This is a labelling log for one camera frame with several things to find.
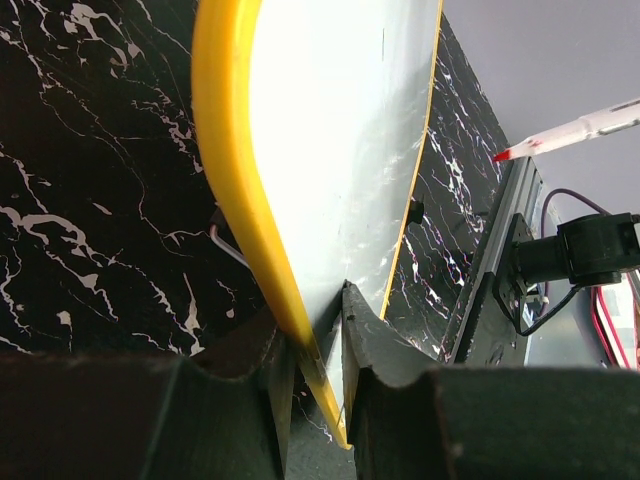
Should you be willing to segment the red capped whiteboard marker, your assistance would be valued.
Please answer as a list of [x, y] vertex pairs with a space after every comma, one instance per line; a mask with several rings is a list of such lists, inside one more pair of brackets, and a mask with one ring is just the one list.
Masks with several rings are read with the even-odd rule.
[[495, 155], [493, 161], [504, 162], [536, 156], [638, 126], [639, 104], [640, 101], [636, 98], [533, 134]]

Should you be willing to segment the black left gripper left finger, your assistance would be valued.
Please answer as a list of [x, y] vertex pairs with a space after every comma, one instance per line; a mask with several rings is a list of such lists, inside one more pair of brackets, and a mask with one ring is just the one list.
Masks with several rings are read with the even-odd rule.
[[1, 357], [5, 479], [281, 479], [295, 362], [272, 312], [193, 357]]

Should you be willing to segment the yellow framed whiteboard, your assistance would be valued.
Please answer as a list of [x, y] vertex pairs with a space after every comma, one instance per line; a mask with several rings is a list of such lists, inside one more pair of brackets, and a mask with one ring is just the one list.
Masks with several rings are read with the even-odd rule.
[[192, 110], [210, 188], [324, 416], [347, 442], [338, 324], [386, 313], [427, 135], [439, 1], [203, 1]]

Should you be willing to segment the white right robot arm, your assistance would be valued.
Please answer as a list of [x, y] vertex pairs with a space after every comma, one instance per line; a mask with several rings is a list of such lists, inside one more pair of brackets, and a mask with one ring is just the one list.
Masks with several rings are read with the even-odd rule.
[[511, 264], [528, 285], [618, 283], [639, 268], [639, 216], [594, 214], [563, 223], [553, 237], [517, 242]]

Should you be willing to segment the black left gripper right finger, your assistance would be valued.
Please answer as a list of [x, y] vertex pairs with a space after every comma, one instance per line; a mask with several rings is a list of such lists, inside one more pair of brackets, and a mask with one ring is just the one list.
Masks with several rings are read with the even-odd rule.
[[348, 442], [361, 479], [635, 479], [639, 376], [444, 366], [342, 289]]

